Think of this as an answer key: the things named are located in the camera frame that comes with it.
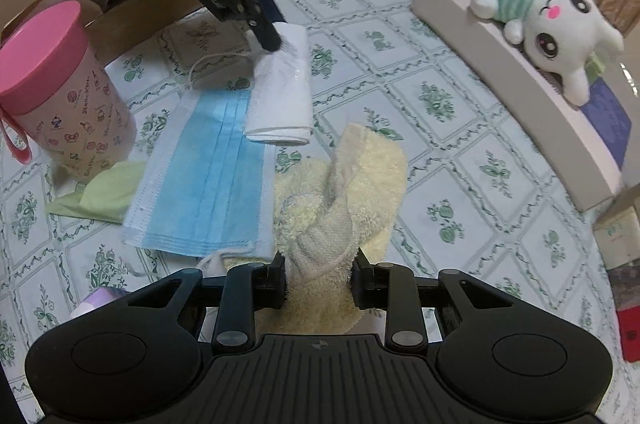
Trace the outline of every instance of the plush toy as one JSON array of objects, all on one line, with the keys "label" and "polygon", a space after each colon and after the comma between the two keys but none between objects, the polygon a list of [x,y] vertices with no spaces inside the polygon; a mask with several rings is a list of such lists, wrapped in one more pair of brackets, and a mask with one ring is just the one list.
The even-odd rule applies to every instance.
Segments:
[{"label": "plush toy", "polygon": [[575,106],[589,101],[587,59],[599,46],[612,57],[623,51],[622,34],[593,0],[471,0],[476,16],[504,25],[504,37],[524,49],[539,68],[562,77],[564,98]]}]

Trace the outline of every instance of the floral tablecloth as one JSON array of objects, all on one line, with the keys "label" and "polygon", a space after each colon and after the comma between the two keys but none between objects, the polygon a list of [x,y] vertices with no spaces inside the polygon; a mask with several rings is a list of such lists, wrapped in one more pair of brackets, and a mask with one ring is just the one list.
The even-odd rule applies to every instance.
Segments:
[{"label": "floral tablecloth", "polygon": [[[348,122],[398,141],[408,190],[388,261],[420,276],[454,267],[592,332],[614,357],[599,415],[640,422],[640,364],[622,361],[618,324],[593,213],[578,213],[548,163],[478,77],[408,10],[410,0],[276,0],[312,47],[315,137],[281,148],[277,171],[327,159]],[[189,68],[244,47],[240,26],[197,12],[114,61],[108,73],[138,126],[132,159],[147,159]],[[200,64],[196,86],[251,86],[236,56]],[[120,243],[120,227],[52,216],[44,206],[76,186],[36,150],[20,165],[0,152],[0,362],[29,422],[41,415],[24,377],[27,349],[93,288],[134,290],[193,260]],[[425,312],[438,338],[431,311]]]}]

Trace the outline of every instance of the silver screw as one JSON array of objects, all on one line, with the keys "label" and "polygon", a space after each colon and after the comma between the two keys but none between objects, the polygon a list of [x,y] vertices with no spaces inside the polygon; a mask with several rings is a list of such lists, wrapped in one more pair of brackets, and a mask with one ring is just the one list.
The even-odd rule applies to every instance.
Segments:
[{"label": "silver screw", "polygon": [[418,346],[424,339],[418,332],[401,330],[393,334],[391,340],[398,346]]},{"label": "silver screw", "polygon": [[238,332],[237,330],[227,330],[222,332],[216,337],[216,341],[222,346],[241,346],[249,340],[249,337],[244,332]]}]

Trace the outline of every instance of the pink cup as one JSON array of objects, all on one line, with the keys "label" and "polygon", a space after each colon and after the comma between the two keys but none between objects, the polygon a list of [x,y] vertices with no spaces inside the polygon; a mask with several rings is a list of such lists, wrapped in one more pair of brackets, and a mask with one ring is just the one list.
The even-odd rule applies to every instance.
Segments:
[{"label": "pink cup", "polygon": [[28,134],[80,182],[129,155],[135,121],[89,45],[77,1],[45,9],[0,49],[0,130],[21,163],[31,161]]}]

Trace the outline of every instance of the pink lid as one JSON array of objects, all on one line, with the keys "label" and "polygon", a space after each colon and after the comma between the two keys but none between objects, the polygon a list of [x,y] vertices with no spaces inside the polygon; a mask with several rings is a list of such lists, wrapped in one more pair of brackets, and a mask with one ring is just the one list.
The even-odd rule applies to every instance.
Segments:
[{"label": "pink lid", "polygon": [[88,43],[77,1],[36,14],[0,49],[0,105],[11,115],[40,106],[76,70]]}]

